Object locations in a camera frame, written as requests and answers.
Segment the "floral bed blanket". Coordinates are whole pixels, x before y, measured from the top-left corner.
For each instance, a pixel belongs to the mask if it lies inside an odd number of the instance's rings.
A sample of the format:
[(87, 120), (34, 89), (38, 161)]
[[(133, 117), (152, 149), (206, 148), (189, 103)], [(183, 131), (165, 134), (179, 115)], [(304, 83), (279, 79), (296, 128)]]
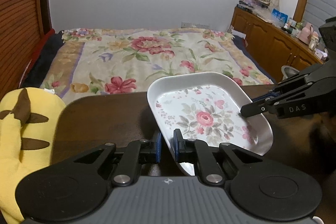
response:
[(229, 32), (77, 28), (63, 31), (62, 41), (41, 86), (65, 103), (145, 92), (162, 77), (199, 72), (218, 72), (243, 86), (273, 83), (248, 56), (242, 39)]

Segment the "wooden sideboard cabinet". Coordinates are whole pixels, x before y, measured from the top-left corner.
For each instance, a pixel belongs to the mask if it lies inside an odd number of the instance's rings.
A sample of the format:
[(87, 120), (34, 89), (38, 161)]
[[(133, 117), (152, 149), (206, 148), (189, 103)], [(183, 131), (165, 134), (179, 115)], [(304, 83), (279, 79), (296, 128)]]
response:
[(283, 65), (301, 71), (313, 64), (323, 64), (306, 44), (238, 7), (234, 9), (231, 26), (246, 34), (247, 51), (277, 82), (283, 77)]

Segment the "wooden slatted wardrobe door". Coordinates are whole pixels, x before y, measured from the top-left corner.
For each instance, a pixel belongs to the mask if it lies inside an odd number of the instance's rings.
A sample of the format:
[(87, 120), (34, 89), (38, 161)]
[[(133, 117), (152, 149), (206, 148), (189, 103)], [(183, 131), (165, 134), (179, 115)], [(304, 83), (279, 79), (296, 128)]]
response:
[(18, 88), (50, 30), (49, 0), (1, 0), (1, 96)]

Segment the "yellow plush toy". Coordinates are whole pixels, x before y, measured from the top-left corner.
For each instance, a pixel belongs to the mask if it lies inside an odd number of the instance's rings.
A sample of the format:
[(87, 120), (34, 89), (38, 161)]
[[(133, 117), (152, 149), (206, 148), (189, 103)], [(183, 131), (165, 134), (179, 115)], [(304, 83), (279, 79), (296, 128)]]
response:
[(1, 213), (7, 223), (21, 223), (15, 200), (18, 183), (51, 164), (56, 125), (65, 103), (54, 92), (21, 88), (1, 99)]

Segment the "stack of folded cloths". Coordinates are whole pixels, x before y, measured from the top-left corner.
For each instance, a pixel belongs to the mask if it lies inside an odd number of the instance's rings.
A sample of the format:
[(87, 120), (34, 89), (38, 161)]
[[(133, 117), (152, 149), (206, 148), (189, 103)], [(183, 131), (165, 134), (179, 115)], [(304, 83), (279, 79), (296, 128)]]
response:
[(256, 7), (267, 9), (270, 5), (270, 0), (239, 0), (239, 5), (247, 6), (250, 9)]

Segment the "white floral square plate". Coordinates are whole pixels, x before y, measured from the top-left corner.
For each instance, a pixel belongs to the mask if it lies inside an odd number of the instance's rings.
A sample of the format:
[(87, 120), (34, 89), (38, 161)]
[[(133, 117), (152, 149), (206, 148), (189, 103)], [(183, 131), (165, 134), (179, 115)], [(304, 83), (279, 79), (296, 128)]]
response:
[(250, 97), (232, 79), (216, 72), (169, 76), (155, 80), (147, 101), (172, 154), (174, 130), (185, 139), (200, 139), (211, 147), (232, 143), (265, 155), (273, 144), (273, 132), (262, 115), (244, 118), (242, 106)]

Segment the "pink thermos jug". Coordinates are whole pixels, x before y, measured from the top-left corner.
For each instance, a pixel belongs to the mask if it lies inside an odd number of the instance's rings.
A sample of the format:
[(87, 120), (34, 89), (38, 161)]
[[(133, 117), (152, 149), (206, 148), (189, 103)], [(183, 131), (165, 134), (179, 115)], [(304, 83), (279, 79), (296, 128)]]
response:
[(309, 45), (313, 31), (313, 25), (307, 22), (306, 26), (301, 30), (298, 39), (304, 44)]

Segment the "blue picture card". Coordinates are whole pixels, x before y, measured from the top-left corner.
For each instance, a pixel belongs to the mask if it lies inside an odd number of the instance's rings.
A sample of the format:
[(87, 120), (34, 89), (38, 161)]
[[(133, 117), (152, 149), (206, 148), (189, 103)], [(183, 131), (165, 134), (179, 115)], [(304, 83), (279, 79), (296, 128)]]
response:
[(273, 9), (271, 13), (271, 20), (273, 25), (282, 28), (287, 23), (288, 16), (276, 9)]

